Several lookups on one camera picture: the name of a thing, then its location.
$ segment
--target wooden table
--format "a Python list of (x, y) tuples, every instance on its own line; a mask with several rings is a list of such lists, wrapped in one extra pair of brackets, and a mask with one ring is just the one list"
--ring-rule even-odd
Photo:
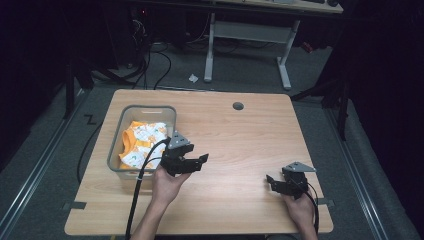
[[(233, 103), (241, 102), (243, 110)], [(121, 180), (106, 163), (122, 110), (131, 104), (170, 105), (176, 130), (194, 145), (187, 158), (209, 153), (208, 162), (182, 186), (158, 234), (272, 234), (297, 232), (265, 175), (283, 179), (281, 168), (295, 161), (313, 166), (290, 98), (283, 94), (118, 90), (76, 195), (84, 209), (72, 209), (69, 235), (124, 235), (135, 180)], [(323, 197), (315, 173), (309, 183)], [(133, 221), (141, 220), (151, 184), (143, 181)], [(319, 206), (320, 232), (333, 223)]]

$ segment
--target human hand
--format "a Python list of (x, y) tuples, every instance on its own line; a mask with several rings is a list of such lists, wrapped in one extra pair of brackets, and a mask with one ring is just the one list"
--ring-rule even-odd
[(295, 222), (303, 240), (318, 239), (314, 228), (314, 204), (303, 193), (298, 199), (293, 196), (281, 194), (289, 210), (289, 215)]
[(178, 195), (181, 185), (190, 177), (191, 173), (173, 177), (159, 165), (153, 175), (152, 202), (169, 205)]

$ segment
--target desk leg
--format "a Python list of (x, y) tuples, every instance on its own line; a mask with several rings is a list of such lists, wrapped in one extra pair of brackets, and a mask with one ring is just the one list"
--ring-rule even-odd
[(213, 38), (215, 34), (215, 13), (211, 13), (211, 23), (209, 29), (209, 49), (208, 55), (206, 56), (206, 66), (205, 66), (205, 82), (212, 81), (212, 71), (213, 71)]
[(283, 82), (283, 87), (286, 90), (291, 89), (290, 79), (289, 79), (289, 75), (287, 74), (287, 69), (286, 69), (286, 60), (287, 60), (287, 57), (289, 56), (290, 49), (293, 45), (294, 38), (296, 37), (296, 33), (297, 33), (297, 29), (299, 28), (299, 24), (300, 24), (299, 20), (296, 20), (294, 22), (293, 27), (290, 31), (289, 36), (288, 36), (284, 55), (282, 57), (277, 58), (278, 69), (280, 70), (280, 75), (281, 75), (281, 81)]

